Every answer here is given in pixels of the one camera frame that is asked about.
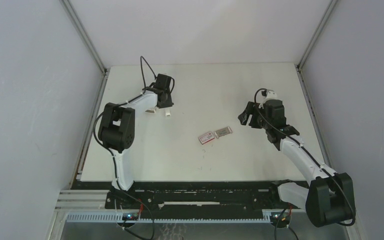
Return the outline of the red white staple box sleeve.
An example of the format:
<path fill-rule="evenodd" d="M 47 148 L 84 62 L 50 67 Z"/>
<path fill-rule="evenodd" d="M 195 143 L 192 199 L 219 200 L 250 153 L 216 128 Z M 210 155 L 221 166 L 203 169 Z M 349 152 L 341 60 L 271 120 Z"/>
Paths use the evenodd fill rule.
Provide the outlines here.
<path fill-rule="evenodd" d="M 206 143 L 213 141 L 215 138 L 216 138 L 215 135 L 211 131 L 209 131 L 199 136 L 198 140 L 202 145 L 204 145 Z"/>

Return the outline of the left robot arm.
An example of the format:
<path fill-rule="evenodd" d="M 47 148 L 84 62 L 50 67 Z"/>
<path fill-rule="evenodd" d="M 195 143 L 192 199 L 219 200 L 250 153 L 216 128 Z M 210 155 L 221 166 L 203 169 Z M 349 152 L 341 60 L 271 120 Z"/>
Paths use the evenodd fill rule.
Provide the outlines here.
<path fill-rule="evenodd" d="M 147 111 L 171 108 L 174 103 L 172 91 L 175 79 L 159 73 L 155 81 L 145 86 L 141 93 L 122 103 L 108 102 L 94 122 L 99 123 L 98 131 L 93 131 L 95 141 L 109 151 L 114 164 L 112 185 L 122 190 L 117 202 L 129 209 L 136 203 L 137 196 L 129 189 L 134 183 L 132 161 L 129 160 L 129 148 L 135 140 L 136 119 Z"/>

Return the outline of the pink stapler top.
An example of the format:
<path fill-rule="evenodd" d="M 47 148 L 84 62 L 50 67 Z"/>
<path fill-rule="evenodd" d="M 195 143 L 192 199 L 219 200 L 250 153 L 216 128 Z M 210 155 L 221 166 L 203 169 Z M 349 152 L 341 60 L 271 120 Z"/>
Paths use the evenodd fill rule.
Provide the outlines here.
<path fill-rule="evenodd" d="M 148 109 L 145 112 L 149 114 L 155 114 L 157 111 L 155 109 Z"/>

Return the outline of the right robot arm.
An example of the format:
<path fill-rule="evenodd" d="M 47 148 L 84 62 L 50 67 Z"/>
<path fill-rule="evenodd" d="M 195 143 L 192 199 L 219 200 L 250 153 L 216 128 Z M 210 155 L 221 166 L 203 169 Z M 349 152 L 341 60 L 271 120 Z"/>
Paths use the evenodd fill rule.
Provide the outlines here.
<path fill-rule="evenodd" d="M 299 131 L 286 123 L 281 100 L 269 99 L 263 104 L 249 101 L 237 118 L 241 125 L 263 129 L 267 140 L 297 167 L 308 184 L 308 187 L 302 187 L 291 180 L 278 182 L 277 189 L 269 194 L 269 203 L 273 207 L 282 208 L 290 203 L 303 209 L 318 228 L 331 224 L 349 227 L 355 223 L 352 178 L 319 162 L 310 153 Z"/>

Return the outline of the white stapler base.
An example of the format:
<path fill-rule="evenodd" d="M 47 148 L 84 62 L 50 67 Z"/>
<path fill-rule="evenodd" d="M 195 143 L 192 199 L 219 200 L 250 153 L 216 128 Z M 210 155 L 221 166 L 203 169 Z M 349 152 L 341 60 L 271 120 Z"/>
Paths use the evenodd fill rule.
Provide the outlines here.
<path fill-rule="evenodd" d="M 170 108 L 165 108 L 165 116 L 170 117 L 171 116 L 171 109 Z"/>

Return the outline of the staple box tray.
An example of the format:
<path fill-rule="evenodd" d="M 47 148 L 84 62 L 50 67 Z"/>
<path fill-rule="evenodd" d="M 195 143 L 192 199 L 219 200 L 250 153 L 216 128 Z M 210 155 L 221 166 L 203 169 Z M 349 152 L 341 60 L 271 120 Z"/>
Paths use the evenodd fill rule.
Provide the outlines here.
<path fill-rule="evenodd" d="M 229 126 L 223 127 L 221 129 L 214 131 L 214 136 L 218 139 L 220 137 L 224 137 L 226 135 L 232 134 L 233 131 Z"/>

